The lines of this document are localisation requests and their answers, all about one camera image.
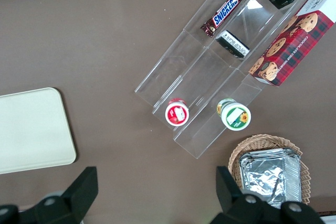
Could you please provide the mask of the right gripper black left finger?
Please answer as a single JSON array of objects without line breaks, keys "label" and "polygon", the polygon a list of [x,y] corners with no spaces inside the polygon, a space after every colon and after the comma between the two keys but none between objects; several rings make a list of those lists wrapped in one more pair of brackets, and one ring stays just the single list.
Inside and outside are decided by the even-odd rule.
[{"label": "right gripper black left finger", "polygon": [[1,205],[1,223],[81,223],[98,191],[97,168],[86,167],[60,196],[46,197],[25,211]]}]

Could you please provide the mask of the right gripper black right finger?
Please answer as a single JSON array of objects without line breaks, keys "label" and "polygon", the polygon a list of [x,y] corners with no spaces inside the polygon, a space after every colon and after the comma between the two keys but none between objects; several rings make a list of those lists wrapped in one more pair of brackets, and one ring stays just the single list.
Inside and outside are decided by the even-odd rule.
[{"label": "right gripper black right finger", "polygon": [[226,166],[216,168],[216,194],[222,212],[211,223],[323,223],[301,202],[287,201],[278,209],[258,196],[243,194]]}]

